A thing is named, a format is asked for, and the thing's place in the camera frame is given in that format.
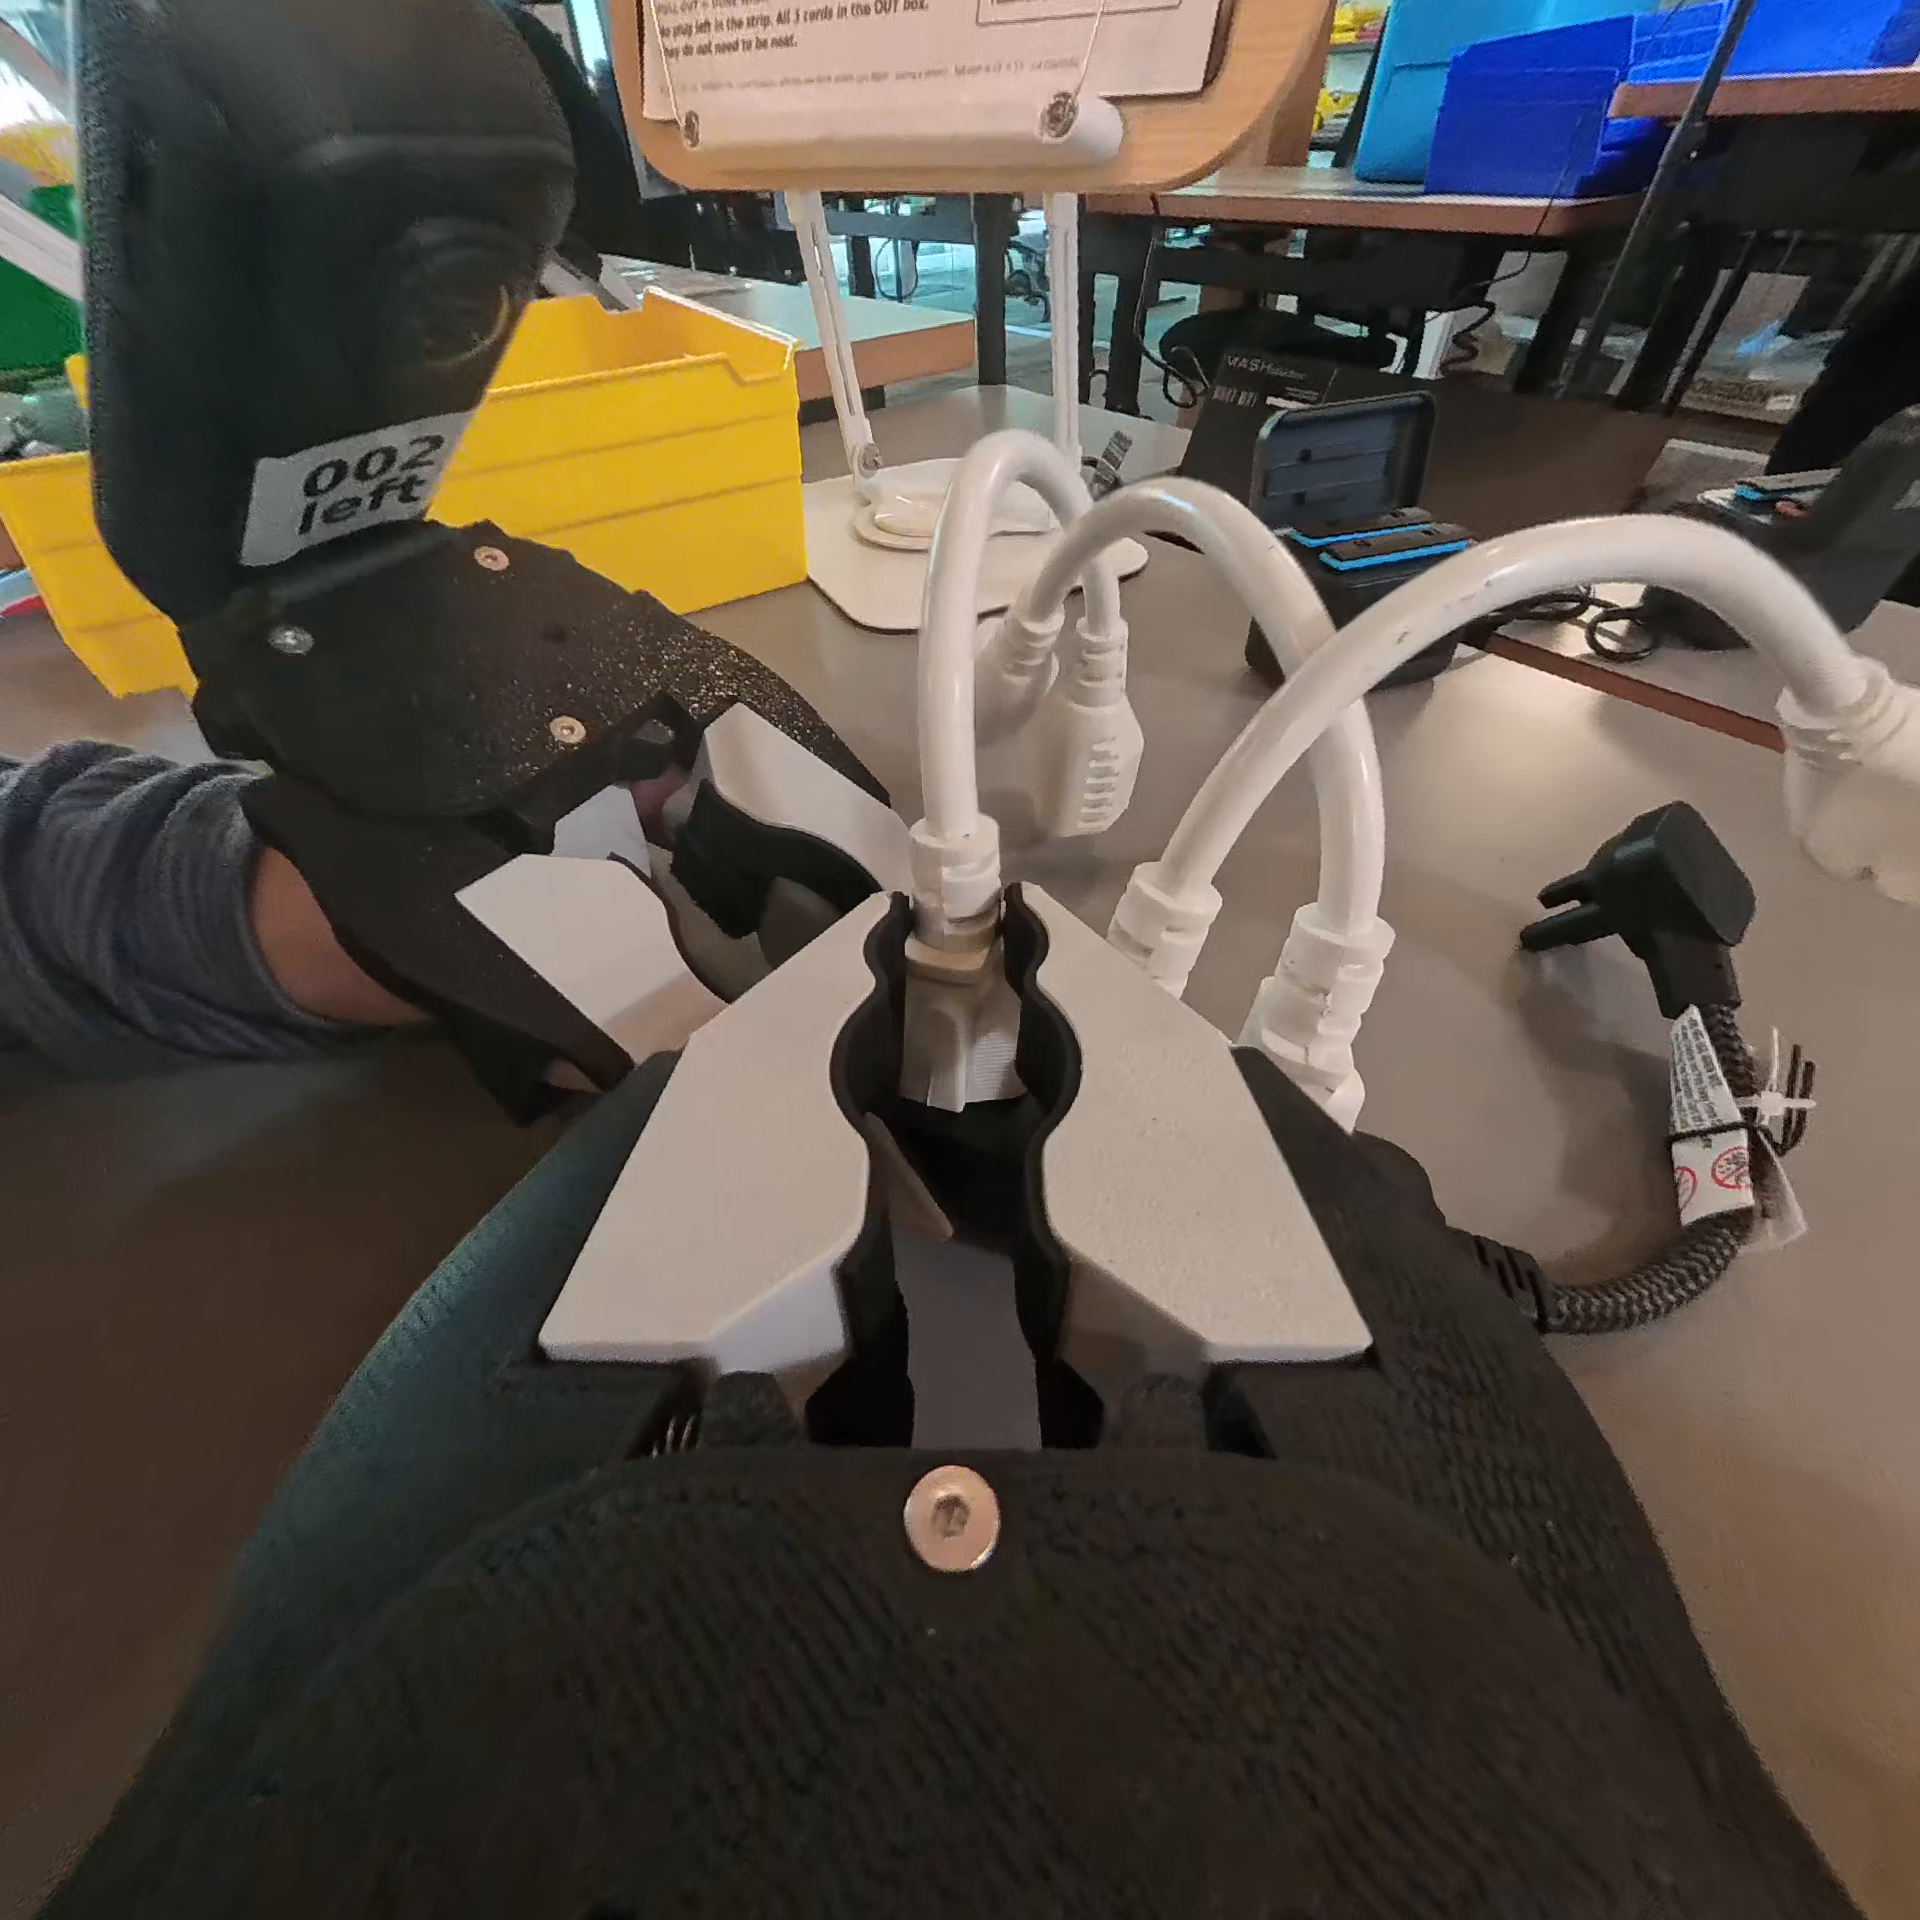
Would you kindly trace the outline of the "instruction board on stand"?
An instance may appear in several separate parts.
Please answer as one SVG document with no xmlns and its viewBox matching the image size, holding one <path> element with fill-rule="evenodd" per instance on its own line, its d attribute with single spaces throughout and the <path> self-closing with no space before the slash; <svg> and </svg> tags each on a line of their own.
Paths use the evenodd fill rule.
<svg viewBox="0 0 1920 1920">
<path fill-rule="evenodd" d="M 639 156 L 694 189 L 780 192 L 801 239 L 847 477 L 803 488 L 807 576 L 910 633 L 955 460 L 889 465 L 828 286 L 828 193 L 1037 199 L 1051 275 L 1049 439 L 1084 470 L 1076 204 L 1211 173 L 1325 51 L 1331 5 L 612 1 Z"/>
</svg>

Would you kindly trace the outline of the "person's left forearm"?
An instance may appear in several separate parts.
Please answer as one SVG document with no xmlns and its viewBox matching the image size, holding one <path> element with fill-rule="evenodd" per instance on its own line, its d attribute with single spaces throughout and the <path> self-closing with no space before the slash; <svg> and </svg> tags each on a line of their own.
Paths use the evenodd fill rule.
<svg viewBox="0 0 1920 1920">
<path fill-rule="evenodd" d="M 2 1047 L 81 1077 L 298 1060 L 342 1028 L 294 1006 L 251 920 L 255 777 L 103 741 L 2 767 Z"/>
</svg>

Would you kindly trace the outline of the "yellow plastic bin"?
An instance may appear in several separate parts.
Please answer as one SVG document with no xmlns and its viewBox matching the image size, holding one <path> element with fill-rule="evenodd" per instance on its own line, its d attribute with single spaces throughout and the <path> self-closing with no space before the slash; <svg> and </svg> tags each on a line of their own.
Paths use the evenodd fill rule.
<svg viewBox="0 0 1920 1920">
<path fill-rule="evenodd" d="M 693 614 L 807 579 L 796 349 L 646 292 L 521 317 L 430 516 L 491 521 Z M 6 461 L 4 532 L 65 646 L 111 695 L 191 693 L 177 625 L 105 550 L 86 452 Z"/>
</svg>

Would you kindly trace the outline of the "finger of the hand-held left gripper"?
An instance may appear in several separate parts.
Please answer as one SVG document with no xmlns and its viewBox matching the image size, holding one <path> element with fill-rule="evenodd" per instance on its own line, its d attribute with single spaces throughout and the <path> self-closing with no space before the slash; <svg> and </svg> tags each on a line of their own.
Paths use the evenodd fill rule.
<svg viewBox="0 0 1920 1920">
<path fill-rule="evenodd" d="M 631 1057 L 679 1049 L 766 974 L 674 878 L 665 827 L 612 785 L 558 823 L 551 852 L 508 857 L 454 891 L 567 1007 Z"/>
<path fill-rule="evenodd" d="M 884 793 L 851 779 L 755 708 L 715 717 L 697 752 L 697 782 L 774 857 L 774 875 L 826 897 L 901 891 L 901 815 Z"/>
</svg>

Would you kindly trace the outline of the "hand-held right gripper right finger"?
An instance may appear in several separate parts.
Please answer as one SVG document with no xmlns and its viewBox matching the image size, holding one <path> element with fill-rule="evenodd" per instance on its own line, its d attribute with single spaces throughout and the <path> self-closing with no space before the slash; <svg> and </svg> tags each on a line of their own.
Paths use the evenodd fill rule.
<svg viewBox="0 0 1920 1920">
<path fill-rule="evenodd" d="M 1237 1047 L 1035 885 L 1005 895 L 1002 960 L 1034 1105 L 1012 1265 L 1043 1446 L 1094 1446 L 1148 1377 L 1369 1353 Z"/>
</svg>

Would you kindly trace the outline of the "person's left hand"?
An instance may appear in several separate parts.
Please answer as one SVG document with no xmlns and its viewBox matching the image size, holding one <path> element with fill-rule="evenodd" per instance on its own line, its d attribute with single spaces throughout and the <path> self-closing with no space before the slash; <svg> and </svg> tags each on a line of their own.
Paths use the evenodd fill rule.
<svg viewBox="0 0 1920 1920">
<path fill-rule="evenodd" d="M 366 1030 L 436 1021 L 349 958 L 300 870 L 273 848 L 255 852 L 250 924 L 275 988 L 303 1015 Z"/>
</svg>

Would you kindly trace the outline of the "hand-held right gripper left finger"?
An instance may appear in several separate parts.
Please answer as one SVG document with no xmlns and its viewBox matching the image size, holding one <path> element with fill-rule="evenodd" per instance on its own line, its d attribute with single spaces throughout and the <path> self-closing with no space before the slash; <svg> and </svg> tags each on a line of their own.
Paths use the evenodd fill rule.
<svg viewBox="0 0 1920 1920">
<path fill-rule="evenodd" d="M 686 1043 L 540 1331 L 564 1363 L 770 1375 L 828 1444 L 902 1446 L 906 1300 L 869 1113 L 901 1067 L 902 895 Z"/>
</svg>

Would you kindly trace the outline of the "black cardboard box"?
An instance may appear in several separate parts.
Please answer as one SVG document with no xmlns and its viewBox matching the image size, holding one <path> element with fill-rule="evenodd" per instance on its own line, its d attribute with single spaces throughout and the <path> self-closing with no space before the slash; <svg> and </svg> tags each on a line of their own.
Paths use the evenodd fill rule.
<svg viewBox="0 0 1920 1920">
<path fill-rule="evenodd" d="M 1267 421 L 1323 403 L 1339 369 L 1309 351 L 1225 349 L 1190 424 L 1181 475 L 1243 492 Z"/>
</svg>

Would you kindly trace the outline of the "large blue storage bin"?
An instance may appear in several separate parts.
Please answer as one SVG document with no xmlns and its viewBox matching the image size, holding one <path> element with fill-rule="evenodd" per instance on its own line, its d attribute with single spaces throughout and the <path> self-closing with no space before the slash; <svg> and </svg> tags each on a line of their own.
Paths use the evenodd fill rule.
<svg viewBox="0 0 1920 1920">
<path fill-rule="evenodd" d="M 1730 5 L 1399 1 L 1375 55 L 1356 179 L 1525 201 L 1644 189 L 1666 144 L 1620 86 L 1702 75 Z"/>
</svg>

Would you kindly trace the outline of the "black battery charger case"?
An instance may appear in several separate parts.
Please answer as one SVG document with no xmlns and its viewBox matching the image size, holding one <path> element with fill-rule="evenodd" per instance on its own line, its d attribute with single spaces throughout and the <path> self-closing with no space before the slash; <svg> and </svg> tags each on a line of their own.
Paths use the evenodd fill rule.
<svg viewBox="0 0 1920 1920">
<path fill-rule="evenodd" d="M 1247 505 L 1337 628 L 1476 541 L 1423 505 L 1434 430 L 1423 391 L 1318 403 L 1261 428 Z"/>
<path fill-rule="evenodd" d="M 1917 409 L 1869 428 L 1789 422 L 1766 452 L 1670 439 L 1631 505 L 1737 534 L 1851 633 L 1887 599 L 1916 604 Z"/>
</svg>

